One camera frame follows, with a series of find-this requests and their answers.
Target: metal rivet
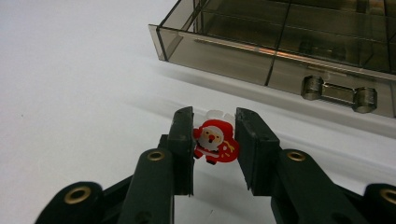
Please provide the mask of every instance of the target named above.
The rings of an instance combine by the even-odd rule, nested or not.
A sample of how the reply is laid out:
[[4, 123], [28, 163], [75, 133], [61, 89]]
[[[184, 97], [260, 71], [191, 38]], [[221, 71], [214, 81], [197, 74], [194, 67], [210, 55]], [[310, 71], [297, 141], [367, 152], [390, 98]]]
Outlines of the metal rivet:
[[148, 159], [151, 161], [160, 161], [165, 158], [165, 154], [161, 151], [152, 151], [148, 154]]
[[305, 100], [320, 99], [323, 89], [323, 78], [318, 76], [309, 76], [303, 79], [303, 86], [301, 88], [301, 96]]
[[293, 161], [304, 161], [305, 160], [305, 155], [300, 152], [292, 151], [288, 153], [289, 159]]
[[366, 114], [376, 109], [377, 93], [375, 89], [361, 87], [354, 91], [352, 109], [355, 112]]
[[67, 194], [64, 196], [64, 202], [68, 204], [81, 203], [90, 197], [90, 195], [90, 188], [86, 186], [76, 187], [67, 192]]
[[381, 189], [379, 191], [379, 193], [388, 202], [396, 204], [396, 199], [395, 199], [396, 198], [396, 190], [394, 190], [394, 189]]

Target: white table surface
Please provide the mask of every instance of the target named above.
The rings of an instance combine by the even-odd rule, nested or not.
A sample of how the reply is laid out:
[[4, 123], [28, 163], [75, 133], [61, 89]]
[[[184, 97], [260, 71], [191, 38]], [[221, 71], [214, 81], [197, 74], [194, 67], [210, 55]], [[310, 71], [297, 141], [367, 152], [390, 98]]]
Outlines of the white table surface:
[[[69, 184], [106, 189], [131, 175], [139, 155], [168, 133], [173, 113], [189, 105], [196, 125], [210, 109], [257, 111], [283, 148], [308, 152], [358, 193], [373, 182], [396, 185], [395, 119], [159, 61], [148, 24], [175, 2], [0, 2], [0, 223], [34, 223]], [[259, 88], [269, 105], [241, 87]], [[312, 116], [317, 110], [361, 122]], [[370, 124], [380, 128], [364, 131]], [[275, 223], [270, 199], [247, 191], [237, 161], [197, 161], [194, 192], [176, 197], [176, 223]]]

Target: small toy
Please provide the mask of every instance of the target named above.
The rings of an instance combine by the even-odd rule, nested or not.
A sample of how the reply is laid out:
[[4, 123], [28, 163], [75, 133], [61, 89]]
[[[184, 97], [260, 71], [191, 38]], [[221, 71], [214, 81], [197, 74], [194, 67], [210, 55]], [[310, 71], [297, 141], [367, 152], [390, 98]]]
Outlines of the small toy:
[[205, 155], [212, 165], [234, 161], [239, 154], [239, 144], [233, 139], [233, 125], [220, 119], [209, 119], [201, 127], [193, 130], [197, 145], [194, 157]]

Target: plastic storage box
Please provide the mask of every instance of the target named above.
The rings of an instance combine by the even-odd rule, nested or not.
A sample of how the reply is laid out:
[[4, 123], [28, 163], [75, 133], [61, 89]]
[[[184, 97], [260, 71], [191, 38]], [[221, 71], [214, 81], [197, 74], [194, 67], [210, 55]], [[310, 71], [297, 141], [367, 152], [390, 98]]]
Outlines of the plastic storage box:
[[160, 60], [396, 117], [396, 0], [179, 0]]

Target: smoked plastic organizer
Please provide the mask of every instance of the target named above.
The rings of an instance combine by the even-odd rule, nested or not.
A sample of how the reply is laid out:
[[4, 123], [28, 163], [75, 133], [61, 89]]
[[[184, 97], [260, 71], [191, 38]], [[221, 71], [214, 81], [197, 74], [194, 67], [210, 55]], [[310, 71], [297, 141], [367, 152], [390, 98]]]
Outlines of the smoked plastic organizer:
[[179, 0], [160, 60], [396, 117], [396, 0]]

